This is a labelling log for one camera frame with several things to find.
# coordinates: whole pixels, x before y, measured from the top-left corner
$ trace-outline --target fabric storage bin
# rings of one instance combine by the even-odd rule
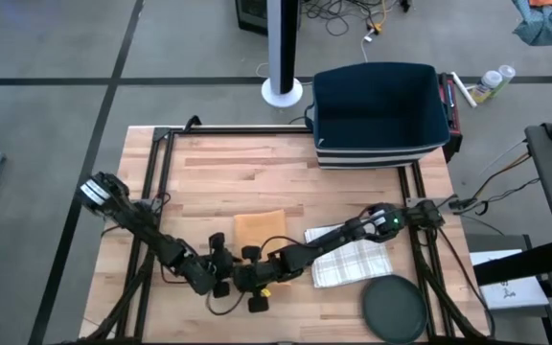
[[[323,169],[410,164],[449,140],[432,66],[372,62],[314,76],[312,130]]]

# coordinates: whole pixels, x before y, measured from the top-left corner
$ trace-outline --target round black lid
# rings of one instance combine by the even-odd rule
[[[388,343],[411,343],[425,330],[427,308],[421,292],[400,276],[372,280],[363,291],[361,303],[368,328]]]

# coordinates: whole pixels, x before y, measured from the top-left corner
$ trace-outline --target bottle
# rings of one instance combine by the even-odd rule
[[[502,75],[502,82],[495,88],[494,92],[491,93],[491,96],[489,96],[490,99],[495,97],[499,90],[501,90],[504,86],[506,86],[517,73],[515,69],[509,65],[501,65],[497,69],[497,72],[499,72],[500,75]]]
[[[491,96],[492,91],[502,82],[502,75],[496,71],[489,71],[485,73],[476,84],[475,88],[471,91],[471,97],[481,104]]]

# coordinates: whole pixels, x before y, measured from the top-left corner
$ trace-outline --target dish towel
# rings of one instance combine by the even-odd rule
[[[306,230],[306,242],[313,241],[335,228],[331,225]],[[374,233],[371,224],[366,232]],[[379,277],[393,272],[384,243],[361,240],[348,243],[316,259],[312,264],[315,288],[330,288]]]

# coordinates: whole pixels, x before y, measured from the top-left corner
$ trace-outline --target wooden plank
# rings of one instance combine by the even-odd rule
[[[127,132],[118,175],[129,186],[133,197],[139,196],[144,183],[151,136],[151,127],[130,127]],[[160,161],[159,158],[153,195]],[[429,196],[452,193],[449,173],[440,151],[424,158],[421,168]],[[355,217],[368,204],[403,204],[395,169],[322,171],[316,166],[312,138],[296,134],[177,137],[168,192],[172,200],[164,208],[162,231],[183,238],[200,254],[208,252],[208,237],[216,232],[223,232],[226,246],[232,248],[233,216],[237,214],[284,209],[287,234],[301,241],[307,228]],[[446,216],[446,219],[448,224],[444,230],[467,270],[473,274],[461,223],[457,217]],[[386,246],[394,273],[416,284],[406,231],[404,229]],[[99,323],[120,296],[131,239],[124,230],[104,236],[85,320]],[[473,325],[486,332],[482,307],[467,287],[444,241],[439,240],[438,246],[448,293]],[[270,286],[272,296],[267,312],[248,313],[246,296],[232,313],[214,316],[204,307],[205,296],[194,294],[187,286],[165,284],[155,266],[144,340],[380,341],[369,333],[360,316],[359,297],[365,284],[317,289],[313,287],[307,270],[290,286]],[[232,291],[230,296],[213,300],[212,304],[215,310],[225,310],[237,297],[237,292]],[[442,330],[437,305],[433,310],[436,326]],[[85,326],[84,332],[91,328]]]

